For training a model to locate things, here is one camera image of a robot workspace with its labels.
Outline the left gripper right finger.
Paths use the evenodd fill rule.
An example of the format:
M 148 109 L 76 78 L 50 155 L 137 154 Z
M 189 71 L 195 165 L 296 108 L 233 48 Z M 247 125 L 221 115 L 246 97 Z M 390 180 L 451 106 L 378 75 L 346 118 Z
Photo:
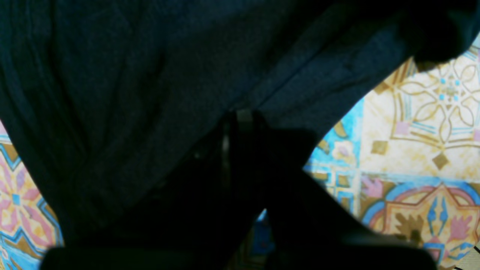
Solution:
M 238 112 L 242 195 L 266 210 L 274 249 L 266 270 L 435 270 L 426 250 L 373 232 L 344 210 L 302 166 L 308 130 L 271 129 L 255 111 Z

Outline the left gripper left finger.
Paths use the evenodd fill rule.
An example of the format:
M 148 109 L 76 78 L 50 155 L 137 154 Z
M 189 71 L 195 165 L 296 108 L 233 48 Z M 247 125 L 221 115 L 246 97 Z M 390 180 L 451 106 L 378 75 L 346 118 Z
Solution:
M 222 270 L 239 247 L 237 115 L 226 115 L 166 180 L 115 222 L 52 248 L 42 270 Z

